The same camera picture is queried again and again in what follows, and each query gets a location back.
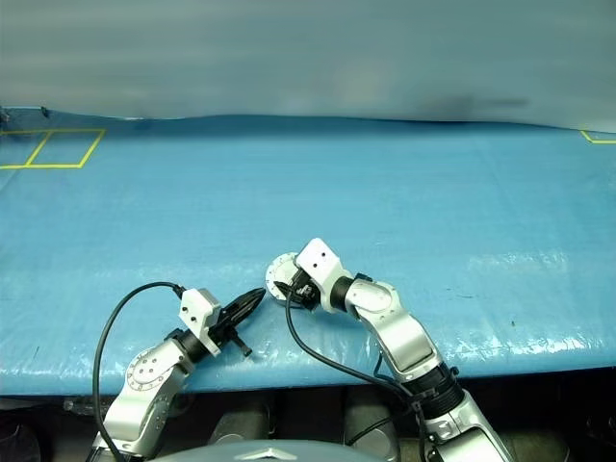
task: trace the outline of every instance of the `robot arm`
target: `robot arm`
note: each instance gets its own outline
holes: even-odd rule
[[[141,461],[155,455],[171,402],[197,362],[219,355],[228,341],[238,345],[244,356],[251,353],[235,326],[254,311],[264,294],[265,290],[255,289],[220,309],[206,290],[182,293],[179,317],[188,329],[174,330],[161,344],[131,361],[124,386],[107,412],[105,428],[125,460]],[[88,461],[103,460],[114,459],[99,433]]]
[[[290,265],[286,265],[282,272],[288,275]],[[457,383],[457,369],[447,367],[424,327],[402,307],[393,286],[364,274],[352,277],[320,239],[308,243],[295,256],[294,265],[291,280],[274,282],[275,290],[269,284],[274,296],[290,296],[295,303],[310,306],[318,292],[326,311],[348,312],[368,328],[395,381],[412,395],[431,392],[422,400],[425,429],[433,444],[430,460],[513,461],[471,395]],[[280,272],[269,270],[269,277]]]

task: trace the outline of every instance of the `dark floor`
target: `dark floor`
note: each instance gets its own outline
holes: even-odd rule
[[[519,462],[616,460],[616,370],[470,380],[464,386]],[[187,410],[169,420],[161,454],[207,444],[224,411],[257,397],[269,403],[272,438],[340,443],[347,393],[332,387],[190,397]],[[0,411],[0,423],[32,428],[44,461],[84,461],[96,430],[91,417],[65,410],[69,402],[74,410],[88,412],[87,399],[84,408],[79,399],[51,398],[34,408]],[[413,419],[396,426],[402,460],[419,460]],[[1,453],[0,460],[5,462]]]

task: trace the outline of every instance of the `round joint plate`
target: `round joint plate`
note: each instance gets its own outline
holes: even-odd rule
[[[285,304],[287,298],[280,292],[274,281],[284,282],[288,285],[291,285],[291,279],[295,276],[297,272],[297,267],[295,266],[295,257],[297,253],[289,252],[277,257],[271,264],[268,266],[266,271],[266,288],[268,292],[273,296],[277,302],[281,304]],[[296,303],[292,302],[291,306],[298,306]]]

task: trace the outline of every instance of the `blue table surface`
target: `blue table surface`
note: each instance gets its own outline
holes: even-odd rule
[[[71,131],[84,128],[106,132]],[[64,131],[17,133],[32,129]],[[171,280],[224,303],[313,237],[397,286],[464,376],[616,364],[616,143],[508,124],[26,110],[4,130],[0,166],[79,164],[102,139],[81,168],[0,169],[2,395],[90,393],[100,331],[130,290]],[[178,308],[164,289],[126,307],[105,393],[182,326]],[[295,323],[309,345],[372,370],[378,350],[350,317]],[[240,331],[252,356],[227,347],[190,390],[352,382],[295,346],[269,298]]]

